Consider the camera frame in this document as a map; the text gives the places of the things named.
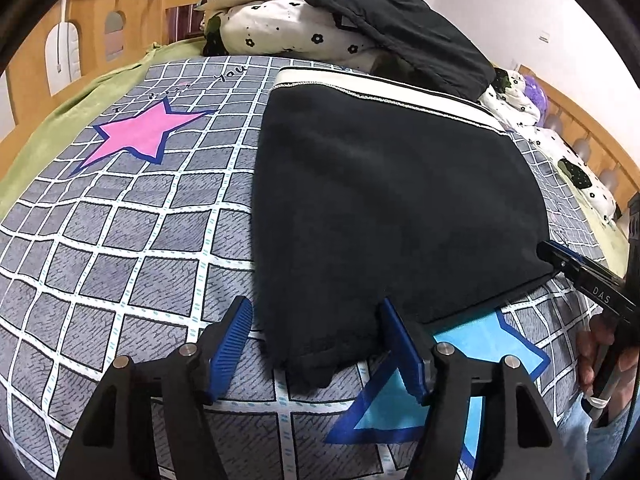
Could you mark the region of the person right hand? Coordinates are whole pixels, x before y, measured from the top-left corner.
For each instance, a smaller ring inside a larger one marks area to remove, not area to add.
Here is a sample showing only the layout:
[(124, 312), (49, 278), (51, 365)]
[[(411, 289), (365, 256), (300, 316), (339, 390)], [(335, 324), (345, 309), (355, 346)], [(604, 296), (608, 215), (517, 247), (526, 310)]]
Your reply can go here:
[[(616, 322), (613, 315), (603, 311), (593, 315), (587, 328), (580, 330), (576, 336), (578, 350), (577, 381), (580, 390), (585, 394), (592, 394), (592, 386), (596, 372), (598, 353), (601, 347), (610, 346), (614, 342)], [(639, 349), (627, 348), (618, 359), (617, 368), (620, 371), (620, 381), (611, 394), (608, 406), (600, 416), (597, 426), (608, 426), (628, 406), (634, 392), (636, 381)]]

